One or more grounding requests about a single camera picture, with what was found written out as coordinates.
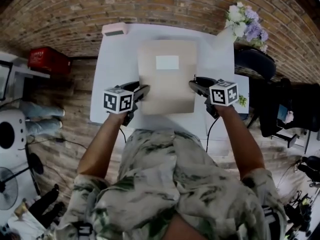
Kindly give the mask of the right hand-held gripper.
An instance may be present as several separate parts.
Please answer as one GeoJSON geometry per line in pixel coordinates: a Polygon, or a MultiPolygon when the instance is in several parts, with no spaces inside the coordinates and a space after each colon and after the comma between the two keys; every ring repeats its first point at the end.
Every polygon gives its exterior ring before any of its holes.
{"type": "Polygon", "coordinates": [[[219,114],[215,106],[228,107],[238,101],[238,84],[226,80],[193,75],[189,87],[205,98],[206,111],[217,119],[219,114]]]}

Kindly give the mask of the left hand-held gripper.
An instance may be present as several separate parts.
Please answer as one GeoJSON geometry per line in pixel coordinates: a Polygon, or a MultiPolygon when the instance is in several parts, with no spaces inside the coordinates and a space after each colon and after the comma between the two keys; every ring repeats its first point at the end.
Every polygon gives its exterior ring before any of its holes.
{"type": "Polygon", "coordinates": [[[138,81],[107,88],[103,91],[103,108],[107,113],[126,114],[122,125],[127,127],[138,109],[136,102],[141,101],[149,91],[150,85],[140,86],[138,81]]]}

